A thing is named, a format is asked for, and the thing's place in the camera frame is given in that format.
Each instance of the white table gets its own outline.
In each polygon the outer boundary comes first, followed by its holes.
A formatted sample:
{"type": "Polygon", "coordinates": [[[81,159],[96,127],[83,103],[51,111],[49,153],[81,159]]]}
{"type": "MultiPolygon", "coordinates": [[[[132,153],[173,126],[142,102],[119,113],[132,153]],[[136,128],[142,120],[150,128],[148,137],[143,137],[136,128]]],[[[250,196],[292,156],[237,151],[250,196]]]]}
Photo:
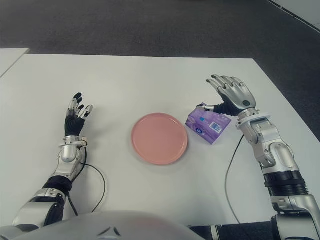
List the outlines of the white table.
{"type": "Polygon", "coordinates": [[[0,77],[27,53],[29,48],[0,48],[0,77]]]}
{"type": "MultiPolygon", "coordinates": [[[[205,82],[213,73],[245,80],[257,107],[272,115],[293,148],[320,202],[320,143],[254,60],[27,54],[1,79],[1,224],[11,223],[55,169],[66,109],[77,92],[94,105],[82,135],[89,141],[88,163],[108,181],[99,210],[150,212],[192,226],[236,223],[224,193],[225,173],[242,135],[235,119],[214,145],[187,128],[186,153],[167,166],[140,160],[130,143],[133,125],[146,114],[167,113],[184,123],[201,102],[221,103],[205,82]]],[[[83,171],[71,191],[78,211],[88,213],[102,190],[99,175],[83,171]]],[[[246,141],[231,167],[228,192],[242,223],[269,221],[275,214],[246,141]]],[[[65,218],[71,216],[67,204],[65,218]]]]}

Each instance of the purple tissue box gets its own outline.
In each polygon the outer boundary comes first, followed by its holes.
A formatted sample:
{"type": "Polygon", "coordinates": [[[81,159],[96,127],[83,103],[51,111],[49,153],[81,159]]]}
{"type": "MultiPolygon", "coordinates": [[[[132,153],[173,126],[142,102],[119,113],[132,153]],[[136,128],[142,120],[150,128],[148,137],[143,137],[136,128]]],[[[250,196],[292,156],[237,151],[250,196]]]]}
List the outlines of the purple tissue box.
{"type": "Polygon", "coordinates": [[[195,109],[189,114],[186,125],[213,144],[227,128],[231,119],[225,115],[195,109]]]}

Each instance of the plate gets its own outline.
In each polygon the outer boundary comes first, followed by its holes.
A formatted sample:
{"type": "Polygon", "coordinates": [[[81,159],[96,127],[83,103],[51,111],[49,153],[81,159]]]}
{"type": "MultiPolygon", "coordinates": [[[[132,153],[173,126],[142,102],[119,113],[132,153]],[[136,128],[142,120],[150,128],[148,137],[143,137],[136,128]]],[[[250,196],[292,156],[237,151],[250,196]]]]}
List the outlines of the plate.
{"type": "Polygon", "coordinates": [[[151,113],[134,125],[131,142],[143,160],[156,165],[167,165],[184,154],[188,135],[185,127],[173,116],[151,113]]]}

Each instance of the floor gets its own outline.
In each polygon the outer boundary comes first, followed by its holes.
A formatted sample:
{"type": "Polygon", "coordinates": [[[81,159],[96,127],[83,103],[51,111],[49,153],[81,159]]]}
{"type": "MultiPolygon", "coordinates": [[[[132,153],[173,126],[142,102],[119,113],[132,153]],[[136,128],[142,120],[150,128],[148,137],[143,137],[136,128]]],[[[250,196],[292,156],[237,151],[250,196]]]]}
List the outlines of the floor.
{"type": "Polygon", "coordinates": [[[31,54],[253,58],[320,140],[320,34],[266,0],[0,4],[1,48],[30,48],[31,54]]]}

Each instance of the black cable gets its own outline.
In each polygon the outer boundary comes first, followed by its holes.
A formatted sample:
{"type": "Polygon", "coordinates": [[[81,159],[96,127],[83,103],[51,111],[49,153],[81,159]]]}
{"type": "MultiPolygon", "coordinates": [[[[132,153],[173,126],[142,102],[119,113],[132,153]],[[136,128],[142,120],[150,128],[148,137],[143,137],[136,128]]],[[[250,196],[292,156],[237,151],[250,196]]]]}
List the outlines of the black cable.
{"type": "Polygon", "coordinates": [[[78,172],[78,174],[75,176],[75,178],[71,181],[71,183],[73,183],[77,177],[79,177],[79,175],[81,174],[81,172],[84,170],[85,165],[87,163],[87,148],[84,148],[84,163],[82,163],[82,168],[80,169],[80,171],[78,172]]]}
{"type": "Polygon", "coordinates": [[[239,221],[239,219],[238,219],[238,217],[237,217],[237,215],[236,215],[236,213],[235,213],[235,211],[234,211],[234,209],[233,209],[233,207],[232,207],[232,205],[230,203],[229,196],[228,196],[228,190],[227,190],[227,182],[228,182],[228,175],[229,175],[230,167],[231,167],[231,165],[232,165],[232,163],[233,163],[233,161],[235,159],[235,155],[237,153],[237,150],[238,150],[243,138],[244,138],[244,135],[242,135],[242,137],[240,138],[239,143],[238,143],[238,145],[236,146],[236,148],[234,150],[234,153],[233,153],[233,156],[232,156],[231,161],[229,163],[228,169],[226,171],[225,178],[224,178],[224,192],[225,192],[226,200],[227,200],[227,202],[229,204],[230,210],[231,210],[234,218],[238,222],[238,224],[239,224],[240,228],[242,229],[242,231],[244,232],[244,234],[251,240],[251,237],[249,236],[247,231],[242,227],[242,225],[241,225],[241,223],[240,223],[240,221],[239,221]]]}
{"type": "Polygon", "coordinates": [[[69,194],[69,193],[67,193],[67,197],[68,197],[70,206],[71,206],[71,208],[72,208],[72,210],[73,210],[73,212],[74,212],[74,215],[78,216],[79,214],[78,214],[78,212],[77,212],[77,209],[76,209],[74,203],[71,201],[71,198],[70,198],[70,194],[69,194]]]}
{"type": "Polygon", "coordinates": [[[98,168],[96,168],[95,166],[92,166],[92,165],[87,164],[87,163],[81,163],[81,164],[83,164],[83,166],[89,166],[89,167],[91,167],[91,168],[95,169],[95,170],[96,170],[96,171],[101,175],[102,180],[103,180],[103,194],[102,194],[102,197],[101,197],[100,201],[98,202],[98,204],[97,204],[97,205],[94,207],[94,209],[91,211],[91,213],[93,213],[93,212],[97,209],[97,207],[101,204],[102,200],[103,200],[103,199],[104,199],[104,197],[105,197],[105,194],[106,194],[106,188],[107,188],[106,180],[105,180],[104,175],[101,173],[101,171],[99,171],[99,169],[98,169],[98,168]]]}

